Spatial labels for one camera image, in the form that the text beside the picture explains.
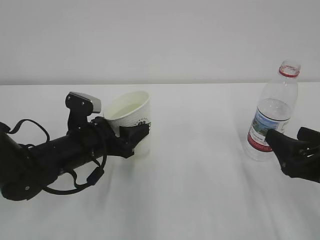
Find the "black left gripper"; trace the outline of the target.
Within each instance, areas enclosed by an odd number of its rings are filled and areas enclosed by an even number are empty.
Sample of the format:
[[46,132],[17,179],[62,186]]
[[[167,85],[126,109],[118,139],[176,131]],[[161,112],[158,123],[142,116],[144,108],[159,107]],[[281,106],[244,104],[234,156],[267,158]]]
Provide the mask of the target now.
[[95,117],[91,121],[82,118],[82,154],[87,158],[104,155],[123,158],[142,158],[150,152],[150,126],[139,124],[119,127],[116,135],[108,121]]

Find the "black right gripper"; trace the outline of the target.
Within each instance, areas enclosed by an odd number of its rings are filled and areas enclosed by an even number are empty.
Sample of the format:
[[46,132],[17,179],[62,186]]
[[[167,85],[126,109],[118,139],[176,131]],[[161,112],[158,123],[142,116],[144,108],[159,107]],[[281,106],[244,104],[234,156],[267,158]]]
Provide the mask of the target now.
[[290,178],[320,183],[320,132],[301,127],[297,139],[269,129],[265,140],[282,172]]

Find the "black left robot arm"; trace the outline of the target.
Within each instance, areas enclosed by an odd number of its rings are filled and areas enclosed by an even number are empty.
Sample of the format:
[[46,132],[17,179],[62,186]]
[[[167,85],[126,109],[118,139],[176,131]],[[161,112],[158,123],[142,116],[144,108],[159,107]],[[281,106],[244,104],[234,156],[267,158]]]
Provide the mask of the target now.
[[[98,116],[83,127],[69,130],[65,136],[39,145],[16,143],[10,135],[24,123],[20,120],[13,129],[0,124],[0,192],[11,201],[30,200],[41,191],[53,195],[72,195],[94,186],[105,173],[108,156],[129,158],[135,147],[149,134],[150,125],[120,126],[116,134],[109,122]],[[59,176],[70,174],[77,179],[75,169],[93,162],[97,166],[86,182],[74,182],[70,190],[49,186]]]

